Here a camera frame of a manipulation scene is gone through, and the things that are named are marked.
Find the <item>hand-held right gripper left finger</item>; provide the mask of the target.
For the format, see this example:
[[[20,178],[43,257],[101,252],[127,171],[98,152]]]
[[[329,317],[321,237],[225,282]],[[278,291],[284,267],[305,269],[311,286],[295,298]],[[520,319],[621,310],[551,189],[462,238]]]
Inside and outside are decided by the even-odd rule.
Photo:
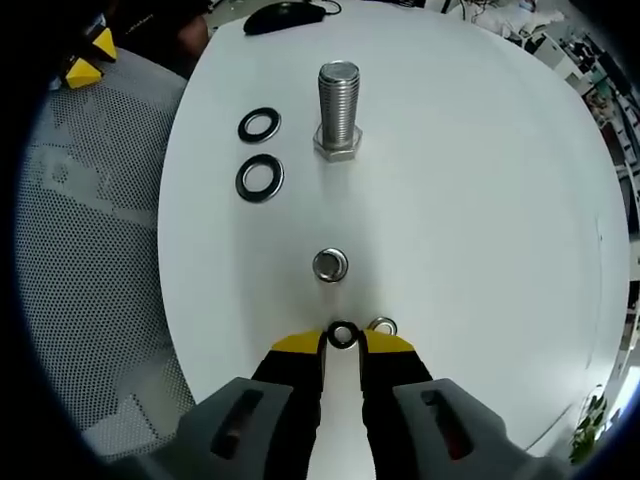
[[[326,334],[272,345],[249,378],[236,377],[181,417],[175,437],[132,459],[135,479],[303,479],[320,423]]]

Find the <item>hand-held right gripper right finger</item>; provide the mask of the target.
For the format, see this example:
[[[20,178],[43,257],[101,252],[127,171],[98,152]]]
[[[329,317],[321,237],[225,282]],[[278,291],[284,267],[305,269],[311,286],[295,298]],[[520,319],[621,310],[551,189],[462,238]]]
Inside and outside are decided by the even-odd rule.
[[[548,479],[551,464],[517,447],[499,415],[435,379],[399,336],[359,334],[362,416],[379,479]]]

